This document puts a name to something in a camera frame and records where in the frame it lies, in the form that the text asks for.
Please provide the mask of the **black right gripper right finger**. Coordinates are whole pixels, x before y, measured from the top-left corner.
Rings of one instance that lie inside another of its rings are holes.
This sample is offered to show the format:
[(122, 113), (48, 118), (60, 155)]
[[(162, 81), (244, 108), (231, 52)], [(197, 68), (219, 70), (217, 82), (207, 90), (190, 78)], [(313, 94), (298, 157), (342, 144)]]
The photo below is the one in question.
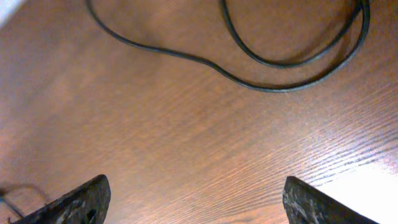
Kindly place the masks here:
[(294, 176), (286, 178), (282, 203), (289, 223), (376, 224)]

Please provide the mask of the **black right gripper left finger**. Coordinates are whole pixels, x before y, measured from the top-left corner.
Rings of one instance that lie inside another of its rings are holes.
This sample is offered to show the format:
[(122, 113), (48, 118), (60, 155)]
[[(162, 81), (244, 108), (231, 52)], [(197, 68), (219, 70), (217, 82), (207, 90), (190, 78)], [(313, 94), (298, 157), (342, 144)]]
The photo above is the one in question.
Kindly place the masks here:
[(14, 223), (103, 224), (110, 200), (111, 189), (108, 178), (100, 174)]

